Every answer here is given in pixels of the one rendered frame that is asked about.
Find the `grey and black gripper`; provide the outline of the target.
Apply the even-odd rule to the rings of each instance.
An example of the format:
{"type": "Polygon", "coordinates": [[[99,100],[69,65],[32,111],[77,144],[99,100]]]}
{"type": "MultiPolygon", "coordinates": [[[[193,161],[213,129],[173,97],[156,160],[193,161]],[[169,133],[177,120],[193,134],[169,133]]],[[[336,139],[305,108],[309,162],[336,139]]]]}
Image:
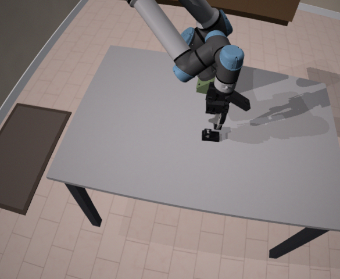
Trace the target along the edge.
{"type": "Polygon", "coordinates": [[[206,94],[205,99],[206,113],[215,115],[214,117],[209,118],[208,122],[217,124],[217,129],[219,129],[224,124],[229,110],[230,101],[226,100],[225,96],[231,95],[234,91],[228,93],[221,92],[218,89],[216,89],[216,87],[214,86],[214,82],[210,82],[208,92],[207,92],[208,96],[206,94]]]}

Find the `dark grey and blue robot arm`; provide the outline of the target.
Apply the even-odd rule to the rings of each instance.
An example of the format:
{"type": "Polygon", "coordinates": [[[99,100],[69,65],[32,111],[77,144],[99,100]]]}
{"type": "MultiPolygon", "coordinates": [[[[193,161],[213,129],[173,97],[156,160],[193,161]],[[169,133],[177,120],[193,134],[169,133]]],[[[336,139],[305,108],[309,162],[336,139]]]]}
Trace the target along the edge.
{"type": "Polygon", "coordinates": [[[231,45],[233,31],[225,13],[212,8],[206,0],[178,0],[194,17],[196,28],[189,27],[181,35],[155,0],[126,0],[144,19],[175,63],[173,72],[186,83],[195,76],[201,81],[215,77],[214,86],[221,92],[232,92],[225,99],[244,111],[249,99],[235,91],[244,63],[244,52],[231,45]]]}

